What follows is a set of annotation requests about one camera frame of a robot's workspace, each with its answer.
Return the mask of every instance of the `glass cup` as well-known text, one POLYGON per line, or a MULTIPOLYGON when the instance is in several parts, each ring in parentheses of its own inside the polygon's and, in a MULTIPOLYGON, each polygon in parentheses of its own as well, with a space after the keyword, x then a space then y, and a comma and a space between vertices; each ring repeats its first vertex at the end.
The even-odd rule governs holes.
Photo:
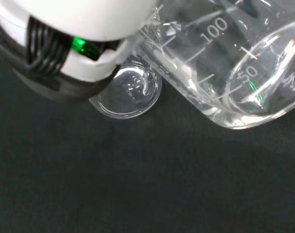
POLYGON ((295 108, 295 0, 162 0, 137 51, 216 124, 295 108))

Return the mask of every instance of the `black wire bundle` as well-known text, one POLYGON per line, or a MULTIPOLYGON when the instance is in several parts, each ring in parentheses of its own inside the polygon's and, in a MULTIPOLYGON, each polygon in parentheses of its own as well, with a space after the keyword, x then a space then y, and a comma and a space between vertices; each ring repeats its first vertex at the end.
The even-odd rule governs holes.
POLYGON ((26 59, 29 69, 43 75, 58 75, 72 46, 73 37, 30 17, 26 59))

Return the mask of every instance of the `green led light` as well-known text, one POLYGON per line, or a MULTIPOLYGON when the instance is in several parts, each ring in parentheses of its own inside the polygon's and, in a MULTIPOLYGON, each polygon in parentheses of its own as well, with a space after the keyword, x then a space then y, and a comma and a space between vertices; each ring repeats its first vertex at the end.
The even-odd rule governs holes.
MULTIPOLYGON (((250 80, 249 81, 249 85, 251 86, 252 90, 256 93, 258 91, 258 89, 256 88, 256 86, 254 85, 254 83, 250 80)), ((258 98, 258 101, 261 103, 263 101, 263 97, 260 94, 256 95, 258 98)))
POLYGON ((86 41, 75 37, 72 42, 72 49, 76 52, 81 52, 85 44, 86 44, 86 41))
POLYGON ((72 41, 72 49, 77 53, 84 55, 94 61, 98 60, 103 50, 93 44, 78 37, 74 37, 72 41))

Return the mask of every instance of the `dark tablecloth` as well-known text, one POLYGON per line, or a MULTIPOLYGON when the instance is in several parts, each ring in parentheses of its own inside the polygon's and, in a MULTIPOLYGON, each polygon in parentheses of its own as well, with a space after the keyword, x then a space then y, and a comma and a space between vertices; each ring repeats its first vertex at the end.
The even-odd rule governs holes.
POLYGON ((223 129, 167 83, 143 116, 58 104, 0 61, 0 233, 295 233, 295 110, 223 129))

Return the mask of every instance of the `transparent glass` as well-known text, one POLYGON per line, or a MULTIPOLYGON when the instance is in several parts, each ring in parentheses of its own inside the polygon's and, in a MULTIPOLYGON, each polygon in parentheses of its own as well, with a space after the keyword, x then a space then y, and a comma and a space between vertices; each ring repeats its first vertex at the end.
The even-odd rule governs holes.
POLYGON ((295 107, 295 0, 162 0, 141 33, 144 59, 216 124, 295 107))
POLYGON ((134 50, 108 87, 90 102, 111 118, 137 117, 157 101, 162 83, 159 73, 134 50))

